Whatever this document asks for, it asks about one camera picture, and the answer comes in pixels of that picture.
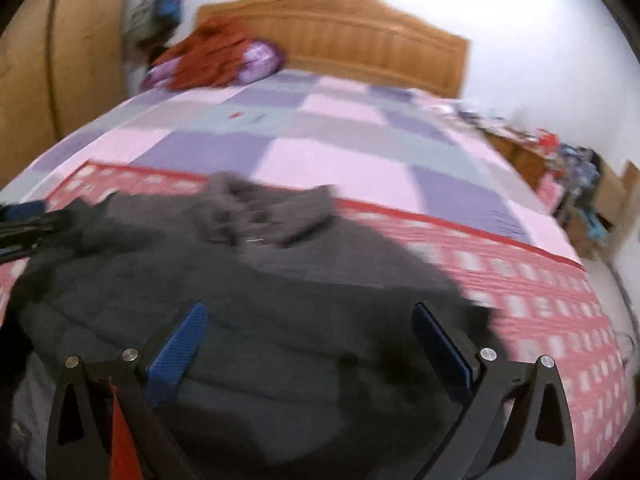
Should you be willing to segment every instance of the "silver bolt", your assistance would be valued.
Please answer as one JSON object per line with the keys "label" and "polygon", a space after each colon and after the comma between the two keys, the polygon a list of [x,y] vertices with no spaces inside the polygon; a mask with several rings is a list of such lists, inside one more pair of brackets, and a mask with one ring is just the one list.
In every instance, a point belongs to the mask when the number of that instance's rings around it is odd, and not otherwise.
{"label": "silver bolt", "polygon": [[122,353],[122,358],[127,362],[130,363],[132,361],[135,361],[138,356],[140,355],[140,352],[138,352],[137,348],[127,348],[123,353]]}
{"label": "silver bolt", "polygon": [[65,367],[67,368],[75,368],[80,363],[80,359],[77,355],[72,355],[71,357],[67,357],[65,359]]}
{"label": "silver bolt", "polygon": [[495,350],[493,348],[483,348],[480,351],[480,357],[485,361],[495,361],[495,359],[498,357],[498,354],[495,353]]}
{"label": "silver bolt", "polygon": [[554,359],[548,355],[543,355],[540,358],[540,362],[542,363],[543,366],[546,366],[547,368],[553,368],[554,366],[556,366],[556,362],[554,361]]}

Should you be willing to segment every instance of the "orange cloth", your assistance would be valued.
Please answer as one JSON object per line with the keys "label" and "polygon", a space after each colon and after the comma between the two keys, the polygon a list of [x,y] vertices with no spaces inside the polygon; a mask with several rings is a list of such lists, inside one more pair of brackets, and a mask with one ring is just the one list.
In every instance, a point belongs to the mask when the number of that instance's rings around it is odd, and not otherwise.
{"label": "orange cloth", "polygon": [[171,90],[226,86],[242,68],[242,56],[250,42],[247,30],[235,18],[209,18],[158,57],[154,65],[182,56],[168,85]]}

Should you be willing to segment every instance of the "wooden headboard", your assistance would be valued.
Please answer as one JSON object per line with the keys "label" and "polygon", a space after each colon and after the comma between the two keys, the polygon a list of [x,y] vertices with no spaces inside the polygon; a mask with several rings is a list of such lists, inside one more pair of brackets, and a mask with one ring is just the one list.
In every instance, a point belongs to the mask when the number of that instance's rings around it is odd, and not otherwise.
{"label": "wooden headboard", "polygon": [[382,0],[237,0],[201,6],[242,18],[256,37],[287,53],[287,66],[372,84],[457,97],[468,41]]}

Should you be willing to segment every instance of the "wooden wardrobe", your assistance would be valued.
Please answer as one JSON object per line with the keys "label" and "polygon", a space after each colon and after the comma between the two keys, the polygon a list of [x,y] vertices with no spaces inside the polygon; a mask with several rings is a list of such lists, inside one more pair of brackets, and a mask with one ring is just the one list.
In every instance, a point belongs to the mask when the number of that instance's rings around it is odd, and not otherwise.
{"label": "wooden wardrobe", "polygon": [[124,0],[25,0],[0,36],[0,187],[126,98]]}

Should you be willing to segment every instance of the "floor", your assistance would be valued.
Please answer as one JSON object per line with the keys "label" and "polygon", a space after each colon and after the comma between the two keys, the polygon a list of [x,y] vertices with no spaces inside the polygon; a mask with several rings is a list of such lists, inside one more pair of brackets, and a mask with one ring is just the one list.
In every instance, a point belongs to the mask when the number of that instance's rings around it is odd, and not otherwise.
{"label": "floor", "polygon": [[631,317],[634,314],[631,314],[627,309],[609,267],[601,261],[593,260],[582,260],[582,264],[589,273],[591,287],[602,304],[602,310],[611,320],[620,345],[620,353],[623,359],[628,358],[625,368],[626,387],[628,398],[635,399],[634,375],[640,372],[640,353],[634,351],[634,348],[638,348],[638,341],[634,334],[634,322]]}

